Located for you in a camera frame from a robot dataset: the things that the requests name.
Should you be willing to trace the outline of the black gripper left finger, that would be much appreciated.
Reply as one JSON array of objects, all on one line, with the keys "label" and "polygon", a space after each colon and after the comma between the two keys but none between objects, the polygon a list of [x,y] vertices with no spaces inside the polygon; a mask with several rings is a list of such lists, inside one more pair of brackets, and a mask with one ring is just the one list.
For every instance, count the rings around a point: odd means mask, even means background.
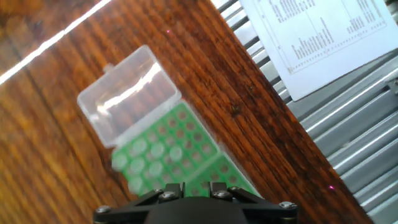
[{"label": "black gripper left finger", "polygon": [[154,189],[119,208],[99,206],[93,212],[93,223],[124,224],[144,223],[149,212],[161,204],[185,197],[185,182],[166,184],[164,189]]}]

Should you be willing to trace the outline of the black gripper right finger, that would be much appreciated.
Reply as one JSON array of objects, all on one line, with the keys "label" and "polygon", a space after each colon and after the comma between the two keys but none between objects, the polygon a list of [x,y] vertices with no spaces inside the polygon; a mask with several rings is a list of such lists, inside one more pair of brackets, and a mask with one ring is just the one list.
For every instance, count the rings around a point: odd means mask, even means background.
[{"label": "black gripper right finger", "polygon": [[295,203],[274,204],[241,187],[228,187],[225,182],[209,182],[208,192],[210,198],[237,208],[233,212],[231,208],[222,207],[222,211],[232,212],[232,217],[243,216],[248,223],[298,223],[298,206]]}]

